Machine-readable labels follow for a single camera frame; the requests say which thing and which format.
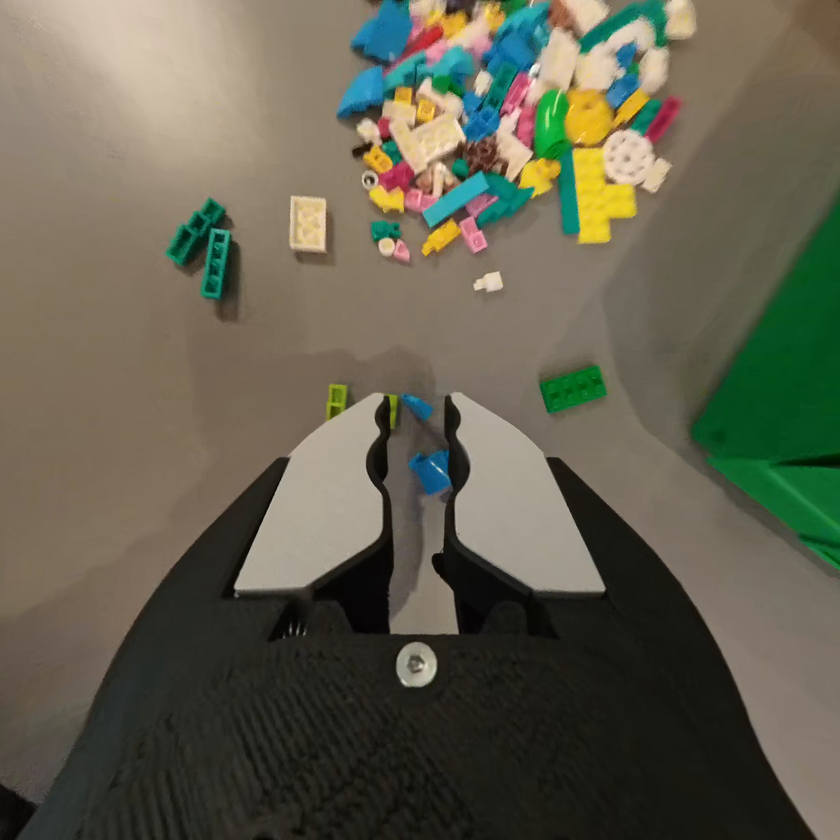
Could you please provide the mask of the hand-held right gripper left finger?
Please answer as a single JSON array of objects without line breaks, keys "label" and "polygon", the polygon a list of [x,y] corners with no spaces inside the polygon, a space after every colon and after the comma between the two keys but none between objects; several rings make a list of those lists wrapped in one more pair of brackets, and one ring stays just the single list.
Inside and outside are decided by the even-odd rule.
[{"label": "hand-held right gripper left finger", "polygon": [[234,580],[235,597],[337,602],[355,632],[388,634],[390,415],[386,395],[374,393],[295,447]]}]

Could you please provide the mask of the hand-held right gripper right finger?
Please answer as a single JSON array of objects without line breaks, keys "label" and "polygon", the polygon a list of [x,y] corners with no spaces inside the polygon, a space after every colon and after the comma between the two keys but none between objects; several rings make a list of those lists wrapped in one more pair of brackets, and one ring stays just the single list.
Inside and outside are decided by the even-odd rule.
[{"label": "hand-held right gripper right finger", "polygon": [[462,392],[445,399],[444,432],[452,490],[434,568],[458,630],[477,633],[499,603],[528,613],[602,598],[602,575],[541,448]]}]

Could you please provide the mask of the blue curved lego piece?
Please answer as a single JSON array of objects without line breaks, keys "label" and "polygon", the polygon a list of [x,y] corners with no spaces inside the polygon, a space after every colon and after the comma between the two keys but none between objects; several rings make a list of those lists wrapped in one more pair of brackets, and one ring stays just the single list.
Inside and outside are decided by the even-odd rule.
[{"label": "blue curved lego piece", "polygon": [[430,455],[416,454],[408,465],[427,496],[439,496],[452,488],[448,472],[449,452],[440,449]]}]

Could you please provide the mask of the bright green lego plate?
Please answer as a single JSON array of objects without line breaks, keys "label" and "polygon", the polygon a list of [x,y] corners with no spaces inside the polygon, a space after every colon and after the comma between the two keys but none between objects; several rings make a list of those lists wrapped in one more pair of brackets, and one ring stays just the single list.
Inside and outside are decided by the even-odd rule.
[{"label": "bright green lego plate", "polygon": [[602,370],[597,364],[542,380],[539,391],[549,415],[593,403],[607,394]]}]

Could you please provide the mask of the teal green lego brick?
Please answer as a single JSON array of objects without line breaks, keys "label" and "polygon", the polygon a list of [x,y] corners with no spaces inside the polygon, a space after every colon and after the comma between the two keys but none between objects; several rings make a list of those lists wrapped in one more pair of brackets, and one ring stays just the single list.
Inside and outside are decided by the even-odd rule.
[{"label": "teal green lego brick", "polygon": [[220,301],[224,296],[231,241],[230,231],[220,227],[209,230],[200,289],[204,299]]},{"label": "teal green lego brick", "polygon": [[226,215],[226,207],[208,197],[195,210],[185,224],[180,225],[165,255],[179,268],[185,268],[204,247],[213,228],[217,228]]}]

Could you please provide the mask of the white lego plate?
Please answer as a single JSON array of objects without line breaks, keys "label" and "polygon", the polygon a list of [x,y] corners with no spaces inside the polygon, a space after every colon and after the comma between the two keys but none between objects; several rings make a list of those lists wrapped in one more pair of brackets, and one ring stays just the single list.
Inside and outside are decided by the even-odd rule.
[{"label": "white lego plate", "polygon": [[328,250],[328,202],[321,196],[290,196],[289,246],[296,253]]}]

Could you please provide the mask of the pile of colourful lego pieces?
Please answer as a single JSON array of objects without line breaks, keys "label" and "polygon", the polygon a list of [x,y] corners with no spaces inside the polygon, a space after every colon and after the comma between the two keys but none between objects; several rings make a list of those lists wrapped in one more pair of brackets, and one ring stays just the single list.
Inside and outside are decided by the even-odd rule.
[{"label": "pile of colourful lego pieces", "polygon": [[683,101],[662,91],[696,31],[688,1],[376,2],[337,118],[360,117],[363,189],[422,220],[422,256],[457,240],[477,255],[552,192],[561,233],[605,245],[670,173],[658,144]]}]

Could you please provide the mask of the green cloth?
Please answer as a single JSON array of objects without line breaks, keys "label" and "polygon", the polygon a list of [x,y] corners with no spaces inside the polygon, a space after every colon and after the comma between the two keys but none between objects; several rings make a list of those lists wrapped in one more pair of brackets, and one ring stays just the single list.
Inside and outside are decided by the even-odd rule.
[{"label": "green cloth", "polygon": [[691,429],[710,467],[839,565],[839,204]]}]

